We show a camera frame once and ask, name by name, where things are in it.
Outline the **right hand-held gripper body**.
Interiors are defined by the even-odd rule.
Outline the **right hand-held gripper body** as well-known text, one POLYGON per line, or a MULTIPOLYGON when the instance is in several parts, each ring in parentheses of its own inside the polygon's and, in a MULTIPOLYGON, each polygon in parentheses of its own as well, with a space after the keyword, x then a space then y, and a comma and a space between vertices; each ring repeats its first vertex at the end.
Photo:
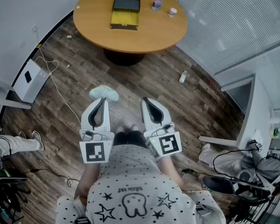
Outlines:
POLYGON ((182 151, 180 133, 175 131, 173 122, 145 131, 146 146, 155 159, 172 156, 182 151))

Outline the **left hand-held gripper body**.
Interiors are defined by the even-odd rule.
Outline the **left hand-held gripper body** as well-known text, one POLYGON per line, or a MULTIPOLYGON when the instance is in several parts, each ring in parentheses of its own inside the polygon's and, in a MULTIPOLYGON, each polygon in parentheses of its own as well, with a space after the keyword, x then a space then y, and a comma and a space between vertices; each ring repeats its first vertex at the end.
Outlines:
POLYGON ((105 163, 109 160, 114 140, 110 125, 88 128, 83 125, 80 136, 82 140, 79 144, 85 164, 105 163))

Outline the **small white packet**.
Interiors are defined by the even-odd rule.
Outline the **small white packet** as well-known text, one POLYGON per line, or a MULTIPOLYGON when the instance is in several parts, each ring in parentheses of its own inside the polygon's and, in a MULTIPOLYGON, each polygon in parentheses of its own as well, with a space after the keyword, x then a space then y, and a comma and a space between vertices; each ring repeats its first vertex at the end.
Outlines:
POLYGON ((92 89, 89 92, 89 96, 90 98, 92 98, 93 100, 99 99, 99 98, 106 98, 107 101, 118 101, 119 100, 119 94, 113 90, 112 88, 110 88, 109 86, 106 85, 101 85, 99 87, 96 87, 94 89, 92 89))

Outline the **black box with yellow interior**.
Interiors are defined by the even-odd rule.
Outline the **black box with yellow interior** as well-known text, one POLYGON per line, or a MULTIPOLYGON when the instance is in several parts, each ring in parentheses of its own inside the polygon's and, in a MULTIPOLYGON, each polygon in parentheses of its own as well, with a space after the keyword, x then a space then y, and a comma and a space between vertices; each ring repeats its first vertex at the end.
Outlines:
POLYGON ((110 29, 138 30, 140 0, 114 0, 110 29))

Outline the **person's left forearm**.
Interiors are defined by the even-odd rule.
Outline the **person's left forearm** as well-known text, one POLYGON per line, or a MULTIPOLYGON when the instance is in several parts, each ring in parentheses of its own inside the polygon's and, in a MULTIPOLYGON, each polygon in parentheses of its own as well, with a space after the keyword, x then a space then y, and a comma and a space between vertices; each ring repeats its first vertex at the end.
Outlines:
POLYGON ((100 173, 100 163, 86 164, 82 177, 77 185, 74 198, 87 198, 91 186, 97 181, 100 173))

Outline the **person's right forearm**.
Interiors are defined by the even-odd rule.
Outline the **person's right forearm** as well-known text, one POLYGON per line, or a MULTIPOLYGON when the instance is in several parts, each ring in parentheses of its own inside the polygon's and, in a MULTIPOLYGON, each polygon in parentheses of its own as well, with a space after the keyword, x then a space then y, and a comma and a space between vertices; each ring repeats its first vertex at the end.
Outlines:
POLYGON ((162 157, 158 161, 158 167, 162 173, 176 182, 181 190, 185 190, 185 183, 177 172, 170 156, 162 157))

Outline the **white box appliance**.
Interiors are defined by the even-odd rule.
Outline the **white box appliance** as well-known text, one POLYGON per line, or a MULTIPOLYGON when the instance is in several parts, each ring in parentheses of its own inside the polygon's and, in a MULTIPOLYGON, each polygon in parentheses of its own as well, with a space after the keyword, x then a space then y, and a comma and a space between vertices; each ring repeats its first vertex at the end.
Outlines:
POLYGON ((13 89, 21 101, 33 103, 48 78, 49 74, 29 59, 18 76, 13 89))

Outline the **person's black trousers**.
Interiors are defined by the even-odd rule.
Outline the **person's black trousers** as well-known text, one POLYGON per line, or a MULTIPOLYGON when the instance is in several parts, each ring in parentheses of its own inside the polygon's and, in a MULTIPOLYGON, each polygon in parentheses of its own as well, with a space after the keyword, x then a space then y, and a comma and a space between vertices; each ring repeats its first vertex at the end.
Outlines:
POLYGON ((140 131, 117 133, 114 137, 113 146, 119 145, 136 145, 147 149, 146 140, 140 131))

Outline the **white dotted shirt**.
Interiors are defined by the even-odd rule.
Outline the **white dotted shirt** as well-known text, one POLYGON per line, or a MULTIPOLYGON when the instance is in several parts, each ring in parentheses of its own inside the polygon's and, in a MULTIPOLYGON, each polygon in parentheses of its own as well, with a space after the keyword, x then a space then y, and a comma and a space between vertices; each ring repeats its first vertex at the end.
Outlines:
POLYGON ((80 218, 89 224, 226 224, 210 192, 183 193, 151 152, 136 145, 112 148, 85 203, 58 199, 56 224, 77 224, 80 218))

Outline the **black office chair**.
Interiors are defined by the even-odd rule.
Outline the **black office chair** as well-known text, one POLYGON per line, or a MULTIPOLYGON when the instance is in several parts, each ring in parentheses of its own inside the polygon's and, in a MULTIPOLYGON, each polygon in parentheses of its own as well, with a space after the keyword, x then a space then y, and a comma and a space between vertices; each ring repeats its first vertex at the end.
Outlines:
POLYGON ((267 202, 272 198, 271 191, 265 187, 215 176, 205 176, 202 181, 212 191, 235 195, 242 200, 252 203, 267 202))

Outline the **clear plastic water bottle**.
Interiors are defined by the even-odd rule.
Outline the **clear plastic water bottle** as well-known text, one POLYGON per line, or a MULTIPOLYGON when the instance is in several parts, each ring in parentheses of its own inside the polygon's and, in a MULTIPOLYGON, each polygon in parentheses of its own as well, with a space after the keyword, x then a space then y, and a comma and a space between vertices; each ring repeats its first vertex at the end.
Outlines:
POLYGON ((163 4, 163 0, 154 0, 151 6, 153 11, 159 11, 163 4))

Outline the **black table pedestal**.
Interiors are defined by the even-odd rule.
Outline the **black table pedestal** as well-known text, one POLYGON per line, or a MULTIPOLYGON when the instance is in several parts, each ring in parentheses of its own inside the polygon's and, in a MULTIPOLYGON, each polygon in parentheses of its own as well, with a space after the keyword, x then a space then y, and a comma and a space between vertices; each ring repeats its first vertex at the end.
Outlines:
POLYGON ((142 61, 146 54, 133 54, 103 49, 105 57, 119 66, 132 66, 142 61))

